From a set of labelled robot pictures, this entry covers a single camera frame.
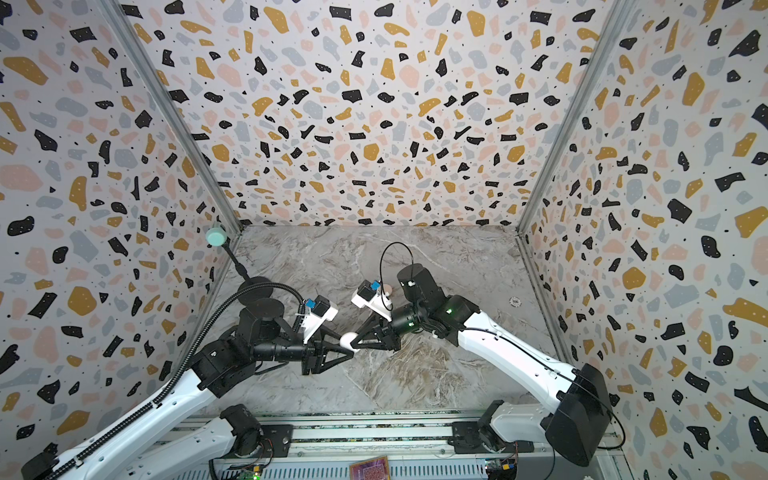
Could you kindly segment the white earbud charging case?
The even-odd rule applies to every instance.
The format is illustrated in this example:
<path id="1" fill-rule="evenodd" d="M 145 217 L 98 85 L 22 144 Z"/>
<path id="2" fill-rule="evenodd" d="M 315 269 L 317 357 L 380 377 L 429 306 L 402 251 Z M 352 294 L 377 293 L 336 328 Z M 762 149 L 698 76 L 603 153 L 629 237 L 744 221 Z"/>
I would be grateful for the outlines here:
<path id="1" fill-rule="evenodd" d="M 356 339 L 357 334 L 355 332 L 347 332 L 339 339 L 339 344 L 350 351 L 356 352 L 356 349 L 352 346 L 352 342 Z"/>

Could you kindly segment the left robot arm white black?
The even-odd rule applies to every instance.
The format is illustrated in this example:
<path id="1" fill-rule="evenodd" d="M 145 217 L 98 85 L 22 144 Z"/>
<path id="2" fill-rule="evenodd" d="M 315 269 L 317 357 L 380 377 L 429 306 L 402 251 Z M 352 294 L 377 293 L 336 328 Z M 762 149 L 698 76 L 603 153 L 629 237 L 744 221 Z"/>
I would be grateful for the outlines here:
<path id="1" fill-rule="evenodd" d="M 261 280 L 227 298 L 205 322 L 179 369 L 143 404 L 81 444 L 48 447 L 21 469 L 25 479 L 168 477 L 202 460 L 228 454 L 239 442 L 259 445 L 261 424 L 242 405 L 184 440 L 176 454 L 151 459 L 150 446 L 180 422 L 241 382 L 291 362 L 320 374 L 353 358 L 326 327 L 337 309 L 324 297 L 305 300 L 294 288 Z"/>

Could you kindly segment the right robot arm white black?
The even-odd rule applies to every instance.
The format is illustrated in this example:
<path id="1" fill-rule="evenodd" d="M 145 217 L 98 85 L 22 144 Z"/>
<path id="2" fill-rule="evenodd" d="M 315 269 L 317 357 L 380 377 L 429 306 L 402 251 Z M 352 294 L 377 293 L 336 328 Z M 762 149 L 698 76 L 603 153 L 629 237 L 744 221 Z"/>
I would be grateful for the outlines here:
<path id="1" fill-rule="evenodd" d="M 495 400 L 477 421 L 454 424 L 450 443 L 456 452 L 504 453 L 519 442 L 541 442 L 556 458 L 586 467 L 597 452 L 608 450 L 605 434 L 622 423 L 598 369 L 575 367 L 534 348 L 473 301 L 446 294 L 421 263 L 403 267 L 397 283 L 405 298 L 400 306 L 386 294 L 382 279 L 361 282 L 351 302 L 370 315 L 356 332 L 343 335 L 344 346 L 395 352 L 404 336 L 429 333 L 489 362 L 539 403 L 536 412 L 524 415 Z"/>

